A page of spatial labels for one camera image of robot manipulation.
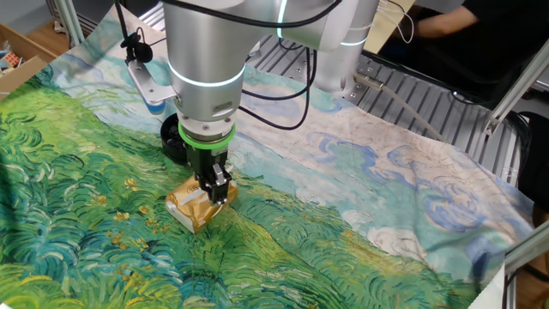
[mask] electrical wire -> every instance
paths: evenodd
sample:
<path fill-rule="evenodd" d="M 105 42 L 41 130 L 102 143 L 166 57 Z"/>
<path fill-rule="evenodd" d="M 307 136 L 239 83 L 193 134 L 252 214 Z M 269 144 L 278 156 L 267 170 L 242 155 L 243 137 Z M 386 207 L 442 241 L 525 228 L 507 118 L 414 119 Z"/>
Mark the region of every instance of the electrical wire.
<path fill-rule="evenodd" d="M 392 0 L 387 0 L 387 2 L 388 2 L 388 3 L 392 3 L 392 4 L 396 5 L 397 7 L 401 8 L 402 13 L 406 13 L 406 10 L 405 10 L 399 3 L 396 3 L 396 2 L 394 2 L 394 1 L 392 1 Z"/>
<path fill-rule="evenodd" d="M 480 98 L 476 98 L 472 94 L 468 94 L 469 97 L 467 97 L 464 94 L 459 94 L 457 91 L 450 91 L 449 95 L 451 95 L 452 98 L 454 98 L 454 100 L 456 100 L 456 101 L 458 101 L 462 104 L 470 105 L 470 106 L 486 106 L 486 105 L 490 105 L 490 104 L 493 104 L 493 103 L 496 102 L 494 100 L 478 102 L 475 99 L 480 100 Z"/>
<path fill-rule="evenodd" d="M 268 121 L 267 119 L 255 114 L 254 112 L 248 110 L 247 108 L 243 107 L 243 106 L 239 106 L 238 109 L 241 110 L 242 112 L 245 112 L 247 113 L 248 115 L 252 116 L 253 118 L 265 123 L 265 124 L 268 124 L 276 129 L 279 129 L 279 130 L 296 130 L 297 128 L 299 128 L 303 122 L 305 121 L 305 119 L 307 118 L 307 114 L 309 113 L 309 104 L 310 104 L 310 99 L 311 99 L 311 66 L 310 66 L 310 63 L 311 63 L 311 51 L 309 50 L 309 48 L 305 48 L 305 52 L 307 53 L 307 89 L 305 91 L 305 110 L 303 112 L 303 117 L 301 118 L 301 120 L 299 120 L 299 122 L 296 124 L 296 125 L 293 125 L 293 126 L 290 126 L 290 127 L 287 127 L 287 126 L 282 126 L 282 125 L 279 125 L 279 124 L 275 124 L 273 122 L 270 122 Z M 316 68 L 317 67 L 317 58 L 316 57 L 313 57 L 313 68 Z"/>
<path fill-rule="evenodd" d="M 406 43 L 406 44 L 412 43 L 413 34 L 414 34 L 414 31 L 415 31 L 415 29 L 414 29 L 415 26 L 413 24 L 413 19 L 412 19 L 412 17 L 410 17 L 410 15 L 408 15 L 405 12 L 401 12 L 401 11 L 397 11 L 397 10 L 393 10 L 393 9 L 386 9 L 386 8 L 383 8 L 383 7 L 377 7 L 377 12 L 385 15 L 385 17 L 387 17 L 389 20 L 391 20 L 396 25 L 396 27 L 398 28 L 398 32 L 401 33 L 401 37 L 402 37 L 402 40 L 404 41 L 404 43 Z M 404 14 L 410 20 L 410 22 L 412 22 L 412 33 L 410 34 L 410 39 L 406 40 L 406 38 L 404 37 L 404 33 L 402 32 L 401 25 L 398 22 L 396 22 L 391 16 L 389 16 L 389 14 L 387 14 L 386 12 L 395 12 L 395 13 Z"/>
<path fill-rule="evenodd" d="M 128 39 L 128 29 L 126 28 L 126 20 L 124 19 L 124 14 L 122 13 L 122 8 L 120 7 L 120 1 L 114 0 L 114 6 L 117 9 L 118 19 L 120 20 L 120 26 L 122 28 L 122 35 L 124 39 Z"/>
<path fill-rule="evenodd" d="M 147 44 L 147 42 L 145 41 L 145 33 L 143 32 L 143 28 L 142 27 L 138 27 L 136 32 L 139 33 L 139 30 L 141 30 L 141 36 L 143 38 L 143 43 Z"/>
<path fill-rule="evenodd" d="M 182 9 L 190 9 L 195 12 L 203 13 L 206 15 L 218 17 L 221 19 L 224 19 L 226 21 L 234 21 L 241 24 L 249 25 L 249 26 L 255 26 L 255 27 L 265 27 L 265 28 L 293 28 L 293 27 L 302 27 L 309 25 L 315 21 L 321 20 L 324 16 L 328 15 L 331 11 L 333 11 L 338 5 L 340 5 L 342 0 L 334 0 L 332 4 L 330 4 L 324 11 L 320 12 L 318 15 L 312 16 L 311 18 L 302 20 L 302 21 L 291 21 L 291 22 L 270 22 L 270 21 L 258 21 L 253 20 L 250 18 L 245 18 L 241 16 L 231 15 L 227 13 L 223 13 L 220 11 L 216 11 L 213 9 L 207 9 L 200 5 L 195 5 L 191 3 L 181 2 L 179 0 L 161 0 L 163 3 L 168 3 L 171 5 L 175 5 Z"/>
<path fill-rule="evenodd" d="M 258 99 L 261 99 L 261 100 L 291 100 L 293 98 L 297 98 L 301 94 L 304 94 L 305 91 L 307 91 L 307 89 L 310 86 L 312 86 L 312 83 L 315 81 L 315 77 L 317 76 L 317 51 L 313 51 L 313 53 L 312 53 L 312 62 L 313 62 L 313 65 L 312 65 L 311 81 L 307 85 L 305 85 L 305 87 L 303 89 L 301 89 L 301 91 L 299 91 L 295 94 L 290 94 L 290 95 L 282 96 L 282 97 L 269 97 L 269 96 L 266 96 L 266 95 L 254 94 L 251 91 L 244 90 L 244 89 L 242 89 L 242 93 L 243 94 L 248 94 L 249 96 L 252 96 L 252 97 L 255 97 L 255 98 L 258 98 Z"/>
<path fill-rule="evenodd" d="M 280 45 L 283 49 L 287 51 L 297 51 L 299 48 L 303 47 L 302 45 L 297 45 L 294 47 L 286 47 L 282 44 L 282 38 L 278 38 L 278 45 Z"/>
<path fill-rule="evenodd" d="M 153 44 L 149 44 L 149 46 L 157 45 L 157 44 L 159 44 L 159 43 L 160 43 L 161 41 L 163 41 L 163 40 L 166 40 L 166 38 L 164 38 L 164 39 L 159 39 L 159 40 L 157 40 L 156 42 L 154 42 Z"/>

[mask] green ring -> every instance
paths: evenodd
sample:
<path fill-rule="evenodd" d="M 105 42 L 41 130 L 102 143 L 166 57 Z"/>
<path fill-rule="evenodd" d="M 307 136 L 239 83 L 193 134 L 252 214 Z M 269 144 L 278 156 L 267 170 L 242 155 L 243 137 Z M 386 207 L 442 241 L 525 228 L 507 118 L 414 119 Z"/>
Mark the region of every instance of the green ring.
<path fill-rule="evenodd" d="M 188 145 L 194 148 L 202 149 L 202 150 L 214 150 L 214 149 L 223 148 L 229 144 L 229 142 L 234 137 L 234 132 L 236 132 L 236 125 L 232 127 L 231 133 L 229 133 L 229 135 L 225 139 L 223 139 L 223 141 L 214 142 L 214 143 L 202 143 L 202 142 L 193 141 L 185 134 L 185 132 L 183 132 L 181 123 L 178 124 L 178 129 L 179 129 L 179 135 L 181 136 L 181 138 L 183 138 L 184 142 L 186 142 Z"/>

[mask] metal bracket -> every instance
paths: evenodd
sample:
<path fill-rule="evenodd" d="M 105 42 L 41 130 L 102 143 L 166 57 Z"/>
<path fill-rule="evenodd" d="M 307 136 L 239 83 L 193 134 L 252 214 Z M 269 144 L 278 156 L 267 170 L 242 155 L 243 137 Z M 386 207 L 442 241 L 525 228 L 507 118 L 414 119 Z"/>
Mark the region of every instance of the metal bracket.
<path fill-rule="evenodd" d="M 526 70 L 522 72 L 521 77 L 515 82 L 515 85 L 505 95 L 501 103 L 490 113 L 484 128 L 485 134 L 488 136 L 494 134 L 499 124 L 504 121 L 518 100 L 534 85 L 547 66 L 549 66 L 549 40 L 530 62 Z"/>
<path fill-rule="evenodd" d="M 505 274 L 512 274 L 524 264 L 547 251 L 549 251 L 549 221 L 536 228 L 528 238 L 507 251 Z"/>
<path fill-rule="evenodd" d="M 137 91 L 149 106 L 161 106 L 164 104 L 164 100 L 178 95 L 172 86 L 157 84 L 145 64 L 140 61 L 128 62 L 128 71 Z"/>

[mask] white cable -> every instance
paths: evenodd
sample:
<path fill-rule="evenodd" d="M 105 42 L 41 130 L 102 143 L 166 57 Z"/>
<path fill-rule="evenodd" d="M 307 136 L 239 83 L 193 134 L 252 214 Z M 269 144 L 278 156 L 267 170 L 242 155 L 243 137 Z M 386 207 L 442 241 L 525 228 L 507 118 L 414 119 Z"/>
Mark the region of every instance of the white cable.
<path fill-rule="evenodd" d="M 396 94 L 393 90 L 382 86 L 381 89 L 388 95 L 390 95 L 396 103 L 398 103 L 402 108 L 410 112 L 413 117 L 418 120 L 418 122 L 423 125 L 424 128 L 426 128 L 429 132 L 431 132 L 432 135 L 434 135 L 439 141 L 446 142 L 449 144 L 449 142 L 442 136 L 438 131 L 430 125 L 427 120 L 423 119 L 421 115 L 419 115 L 408 103 L 406 103 L 405 100 L 403 100 L 398 94 Z"/>
<path fill-rule="evenodd" d="M 401 33 L 401 37 L 402 37 L 402 40 L 404 41 L 404 43 L 406 43 L 406 44 L 412 43 L 413 33 L 414 33 L 415 29 L 414 29 L 414 26 L 413 26 L 413 19 L 412 19 L 412 17 L 410 17 L 410 15 L 408 15 L 408 14 L 402 12 L 402 11 L 398 11 L 398 10 L 394 10 L 394 9 L 386 9 L 386 8 L 382 8 L 382 7 L 377 7 L 377 11 L 378 11 L 379 13 L 385 15 L 385 17 L 387 17 L 388 19 L 390 19 L 390 20 L 396 25 L 396 27 L 398 28 L 398 32 Z M 410 22 L 412 22 L 412 35 L 410 35 L 410 39 L 409 39 L 409 40 L 406 40 L 406 38 L 404 37 L 404 33 L 402 32 L 401 25 L 400 25 L 398 22 L 396 22 L 391 16 L 389 16 L 389 14 L 385 13 L 384 11 L 400 13 L 400 14 L 403 14 L 403 15 L 405 15 L 407 18 L 410 19 Z"/>
<path fill-rule="evenodd" d="M 368 29 L 369 27 L 373 26 L 374 23 L 372 22 L 370 25 L 368 26 L 364 26 L 364 27 L 360 27 L 360 28 L 355 28 L 355 27 L 350 27 L 349 28 L 349 31 L 364 31 L 366 29 Z"/>

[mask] black base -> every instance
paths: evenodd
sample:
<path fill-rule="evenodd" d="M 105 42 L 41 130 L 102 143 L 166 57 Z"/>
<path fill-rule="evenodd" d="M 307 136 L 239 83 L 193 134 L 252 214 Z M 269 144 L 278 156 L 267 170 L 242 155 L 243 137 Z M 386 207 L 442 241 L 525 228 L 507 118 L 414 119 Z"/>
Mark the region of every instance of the black base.
<path fill-rule="evenodd" d="M 160 128 L 160 136 L 162 137 L 162 148 L 168 156 L 177 164 L 187 164 L 187 150 L 185 142 L 179 135 L 179 119 L 177 114 L 168 117 Z"/>

